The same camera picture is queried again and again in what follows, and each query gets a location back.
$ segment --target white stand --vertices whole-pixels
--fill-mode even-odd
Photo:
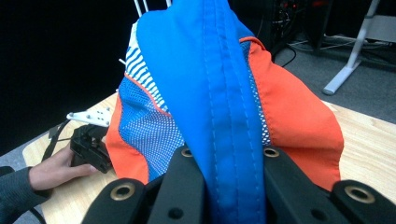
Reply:
[[[347,78],[355,71],[361,61],[358,61],[359,53],[361,52],[361,46],[370,30],[372,20],[378,7],[380,0],[373,0],[367,15],[364,18],[363,24],[361,25],[361,30],[359,31],[358,37],[356,39],[355,45],[353,46],[352,53],[349,56],[349,60],[346,66],[341,69],[341,71],[332,79],[332,81],[327,84],[323,89],[323,93],[327,95],[333,95],[338,90],[338,88],[347,80]]]

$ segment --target hand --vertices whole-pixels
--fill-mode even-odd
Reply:
[[[97,172],[89,164],[70,167],[73,155],[74,152],[70,149],[69,143],[55,155],[30,169],[29,181],[32,189],[52,189],[75,177],[91,175]]]

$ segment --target gray sleeve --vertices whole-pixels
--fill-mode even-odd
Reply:
[[[50,190],[32,190],[29,169],[0,177],[0,223],[13,223],[27,210],[50,197]]]

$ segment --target table surface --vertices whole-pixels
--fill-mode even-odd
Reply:
[[[90,108],[114,108],[117,93]],[[342,179],[365,183],[396,203],[396,125],[324,102],[336,116],[344,138],[345,148],[340,160]],[[84,125],[70,121],[60,139],[68,138],[74,129]],[[23,151],[28,166],[40,163],[50,140],[47,135],[37,139]],[[55,152],[67,141],[59,142]],[[99,192],[117,177],[113,170],[79,177],[61,185],[52,197],[41,205],[47,223],[80,223]]]

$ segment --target white object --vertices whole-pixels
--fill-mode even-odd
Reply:
[[[102,127],[108,127],[111,120],[109,107],[100,110],[87,110],[83,112],[70,113],[66,117],[71,120],[82,121]]]
[[[391,40],[396,37],[396,35],[393,33],[393,31],[395,30],[394,27],[396,27],[394,25],[396,20],[389,17],[378,17],[375,15],[375,11],[378,7],[379,1],[380,0],[372,1],[369,10],[363,20],[363,24],[361,25],[361,29],[359,31],[358,37],[356,39],[355,45],[349,56],[349,60],[346,66],[332,79],[332,81],[329,82],[329,84],[327,84],[327,86],[322,90],[323,93],[327,95],[335,94],[335,92],[344,83],[344,81],[347,80],[347,78],[353,73],[353,71],[355,71],[360,63],[360,61],[358,60],[358,56],[361,52],[361,47],[365,38]]]

